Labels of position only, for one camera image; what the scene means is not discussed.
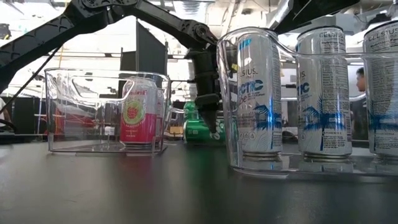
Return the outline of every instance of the blue palm tree graphic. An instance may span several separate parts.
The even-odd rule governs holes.
[[[272,100],[270,100],[269,109],[266,105],[260,105],[256,102],[256,106],[254,107],[254,111],[256,111],[256,125],[253,129],[259,130],[268,130],[268,128],[272,128],[272,137],[271,137],[271,149],[274,145],[274,128],[282,128],[282,115],[279,113],[273,113],[273,105]]]
[[[323,138],[325,137],[325,129],[344,130],[344,114],[343,113],[324,113],[323,112],[323,97],[319,96],[317,102],[318,109],[309,106],[303,110],[307,113],[305,118],[304,131],[322,130],[320,150],[323,151]]]
[[[369,129],[373,130],[373,149],[376,151],[376,130],[398,131],[398,124],[383,123],[385,119],[397,119],[398,114],[374,114],[374,102],[370,101],[368,107]]]

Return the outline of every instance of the table surface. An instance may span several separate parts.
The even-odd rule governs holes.
[[[259,179],[226,150],[155,157],[49,154],[1,146],[0,223],[398,223],[398,184]]]

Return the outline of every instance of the cable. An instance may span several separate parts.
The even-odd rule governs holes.
[[[39,74],[39,72],[45,67],[45,65],[51,60],[52,57],[54,57],[55,53],[58,52],[58,50],[61,47],[57,47],[51,54],[50,56],[46,59],[46,61],[37,69],[37,71],[25,82],[25,84],[17,91],[14,96],[6,103],[5,106],[3,106],[0,110],[0,114],[4,112],[4,110],[17,98],[17,96],[28,86],[28,84]]]

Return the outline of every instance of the clear plastic organizer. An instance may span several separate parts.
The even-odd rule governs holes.
[[[391,43],[396,39],[378,32],[365,35],[367,52],[360,54],[345,52],[339,27],[301,34],[295,51],[257,27],[222,37],[217,60],[229,165],[293,179],[398,177],[398,48]],[[281,62],[295,65],[296,98],[281,96]],[[352,140],[349,101],[356,98],[349,97],[349,63],[364,64],[369,141]],[[297,102],[293,144],[282,143],[281,99]]]
[[[157,154],[165,149],[170,80],[114,70],[45,70],[52,152]]]

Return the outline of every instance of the person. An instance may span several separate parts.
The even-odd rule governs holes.
[[[366,91],[366,81],[363,67],[356,71],[356,87],[358,91]],[[366,109],[366,98],[352,102],[352,133],[354,140],[368,140],[368,112]]]
[[[3,108],[3,106],[5,106],[6,103],[4,102],[4,100],[2,98],[0,98],[0,110],[1,108]],[[10,114],[8,113],[7,109],[5,109],[1,114],[0,114],[0,119],[4,119],[8,122],[11,122],[11,118],[10,118]],[[1,130],[8,130],[9,128],[5,125],[0,123],[0,131]]]

